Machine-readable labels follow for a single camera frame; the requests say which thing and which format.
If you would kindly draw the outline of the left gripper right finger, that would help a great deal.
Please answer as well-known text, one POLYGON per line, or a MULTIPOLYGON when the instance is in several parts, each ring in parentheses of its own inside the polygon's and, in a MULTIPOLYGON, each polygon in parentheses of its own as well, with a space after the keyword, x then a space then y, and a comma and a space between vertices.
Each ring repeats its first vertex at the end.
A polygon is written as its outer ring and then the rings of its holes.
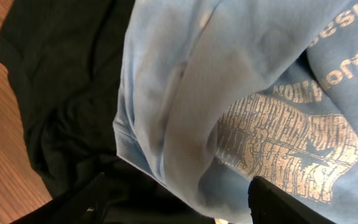
POLYGON ((260 176, 249 185, 248 204, 254 224, 334 224, 260 176))

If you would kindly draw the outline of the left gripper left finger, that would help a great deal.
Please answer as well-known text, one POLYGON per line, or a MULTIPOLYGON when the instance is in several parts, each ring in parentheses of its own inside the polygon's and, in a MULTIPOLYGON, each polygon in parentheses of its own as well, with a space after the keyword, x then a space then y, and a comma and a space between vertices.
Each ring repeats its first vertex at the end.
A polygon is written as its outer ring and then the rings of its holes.
POLYGON ((98 174, 14 224, 214 224, 149 177, 98 174))

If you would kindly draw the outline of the light blue t-shirt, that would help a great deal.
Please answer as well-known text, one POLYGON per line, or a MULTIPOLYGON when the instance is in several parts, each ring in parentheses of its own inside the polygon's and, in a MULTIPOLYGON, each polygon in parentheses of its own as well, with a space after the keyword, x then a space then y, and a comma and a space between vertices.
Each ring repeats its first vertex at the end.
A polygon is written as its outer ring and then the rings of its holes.
POLYGON ((249 223, 261 176, 358 223, 358 0, 136 1, 113 128, 202 215, 249 223))

